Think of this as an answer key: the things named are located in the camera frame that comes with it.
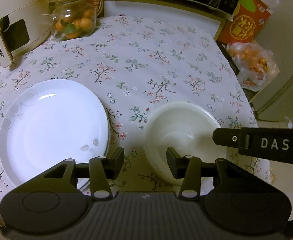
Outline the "white air fryer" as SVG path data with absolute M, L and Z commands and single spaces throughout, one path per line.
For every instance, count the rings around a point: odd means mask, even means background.
M 50 29 L 48 0 L 0 0 L 0 66 L 42 44 Z

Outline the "floral tablecloth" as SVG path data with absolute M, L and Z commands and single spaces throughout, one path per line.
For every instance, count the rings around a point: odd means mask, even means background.
M 257 125 L 248 100 L 213 38 L 191 26 L 153 18 L 107 17 L 89 37 L 52 38 L 0 67 L 0 127 L 15 98 L 46 80 L 73 80 L 104 105 L 111 149 L 123 147 L 117 191 L 165 191 L 146 161 L 143 139 L 153 112 L 169 102 L 201 106 L 225 128 Z M 14 188 L 0 160 L 0 201 Z

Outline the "plastic bag of kumquats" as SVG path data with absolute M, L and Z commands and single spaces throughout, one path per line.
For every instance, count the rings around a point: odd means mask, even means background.
M 257 43 L 235 42 L 227 46 L 227 52 L 239 70 L 237 78 L 244 89 L 258 92 L 280 72 L 273 53 Z

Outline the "white plate with swirls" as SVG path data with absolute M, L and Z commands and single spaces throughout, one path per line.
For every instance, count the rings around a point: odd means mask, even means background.
M 48 80 L 25 90 L 0 129 L 0 158 L 19 186 L 65 159 L 77 164 L 106 155 L 110 144 L 102 102 L 86 86 Z

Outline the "glass jar of oranges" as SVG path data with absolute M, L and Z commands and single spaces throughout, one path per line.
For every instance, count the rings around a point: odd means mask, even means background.
M 58 41 L 87 37 L 94 33 L 100 12 L 87 0 L 54 0 L 51 35 Z

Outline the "cream bowl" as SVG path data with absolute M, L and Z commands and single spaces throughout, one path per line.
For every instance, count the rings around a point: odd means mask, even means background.
M 205 163 L 226 158 L 227 149 L 213 142 L 217 120 L 205 109 L 188 102 L 171 102 L 155 110 L 147 121 L 144 151 L 153 172 L 164 181 L 181 186 L 166 162 L 166 149 L 173 147 L 181 156 L 191 155 Z

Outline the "blue patterned plate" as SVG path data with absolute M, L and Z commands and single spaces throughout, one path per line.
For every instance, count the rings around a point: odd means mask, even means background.
M 78 189 L 83 191 L 88 186 L 90 186 L 93 194 L 106 194 L 106 198 L 111 194 L 110 187 L 107 186 L 107 176 L 104 169 L 104 164 L 108 162 L 108 149 L 110 145 L 110 119 L 107 117 L 108 121 L 108 136 L 107 136 L 107 144 L 104 149 L 104 154 L 99 155 L 96 158 L 93 158 L 89 161 L 89 178 L 80 179 L 78 182 Z

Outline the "red gift box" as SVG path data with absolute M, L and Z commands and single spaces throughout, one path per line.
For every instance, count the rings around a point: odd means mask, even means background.
M 233 14 L 217 41 L 223 44 L 251 42 L 270 18 L 272 10 L 262 0 L 239 0 Z

